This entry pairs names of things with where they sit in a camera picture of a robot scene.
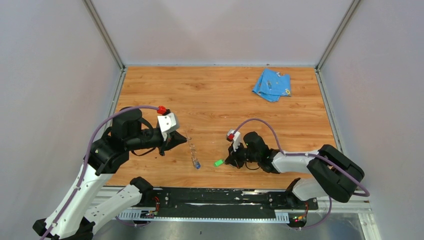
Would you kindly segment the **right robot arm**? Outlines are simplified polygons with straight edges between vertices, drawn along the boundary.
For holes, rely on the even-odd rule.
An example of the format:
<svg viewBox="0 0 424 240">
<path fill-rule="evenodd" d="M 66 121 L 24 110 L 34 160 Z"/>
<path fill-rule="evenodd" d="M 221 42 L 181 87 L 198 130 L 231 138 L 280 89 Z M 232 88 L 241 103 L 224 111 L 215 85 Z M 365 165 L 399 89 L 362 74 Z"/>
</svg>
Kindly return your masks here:
<svg viewBox="0 0 424 240">
<path fill-rule="evenodd" d="M 294 179 L 283 192 L 282 205 L 292 209 L 319 197 L 346 203 L 365 177 L 361 167 L 329 144 L 309 152 L 281 152 L 268 147 L 255 131 L 241 136 L 233 129 L 226 139 L 230 142 L 226 165 L 241 169 L 248 163 L 256 163 L 266 173 L 311 175 Z"/>
</svg>

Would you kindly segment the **key with green tag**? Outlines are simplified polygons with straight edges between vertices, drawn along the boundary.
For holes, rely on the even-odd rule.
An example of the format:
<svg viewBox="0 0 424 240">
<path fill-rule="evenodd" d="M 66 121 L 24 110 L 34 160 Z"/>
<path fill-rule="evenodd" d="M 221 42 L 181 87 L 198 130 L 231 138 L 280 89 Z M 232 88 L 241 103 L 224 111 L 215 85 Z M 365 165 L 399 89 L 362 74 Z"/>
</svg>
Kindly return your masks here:
<svg viewBox="0 0 424 240">
<path fill-rule="evenodd" d="M 220 165 L 222 165 L 222 164 L 224 164 L 225 163 L 225 161 L 223 160 L 223 159 L 220 159 L 220 160 L 217 160 L 215 163 L 214 163 L 214 166 L 215 167 L 219 167 Z"/>
</svg>

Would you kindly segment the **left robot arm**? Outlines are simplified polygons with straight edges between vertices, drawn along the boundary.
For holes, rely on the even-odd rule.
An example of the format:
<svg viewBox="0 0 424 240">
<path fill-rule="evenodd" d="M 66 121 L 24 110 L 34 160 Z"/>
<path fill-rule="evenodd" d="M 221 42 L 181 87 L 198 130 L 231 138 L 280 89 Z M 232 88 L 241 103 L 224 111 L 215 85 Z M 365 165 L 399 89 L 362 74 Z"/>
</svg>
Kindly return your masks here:
<svg viewBox="0 0 424 240">
<path fill-rule="evenodd" d="M 159 206 L 153 186 L 142 177 L 133 178 L 116 195 L 92 206 L 98 192 L 129 160 L 130 154 L 158 150 L 163 156 L 187 141 L 178 132 L 180 123 L 173 112 L 164 106 L 155 110 L 156 126 L 143 118 L 142 106 L 125 107 L 108 117 L 111 126 L 100 138 L 91 136 L 78 176 L 64 199 L 50 216 L 33 225 L 42 240 L 91 240 L 124 210 L 136 205 Z"/>
</svg>

